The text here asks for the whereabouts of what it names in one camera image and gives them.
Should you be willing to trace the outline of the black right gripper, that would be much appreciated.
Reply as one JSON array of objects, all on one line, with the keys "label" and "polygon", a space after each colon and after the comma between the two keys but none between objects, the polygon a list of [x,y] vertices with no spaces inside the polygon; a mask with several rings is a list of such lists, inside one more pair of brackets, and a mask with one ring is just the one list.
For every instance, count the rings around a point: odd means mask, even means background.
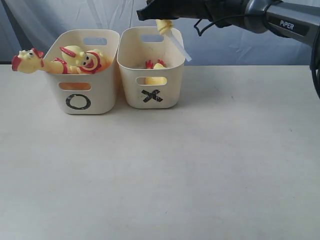
[{"label": "black right gripper", "polygon": [[137,10],[136,13],[140,21],[208,18],[202,0],[152,0],[147,7]]}]

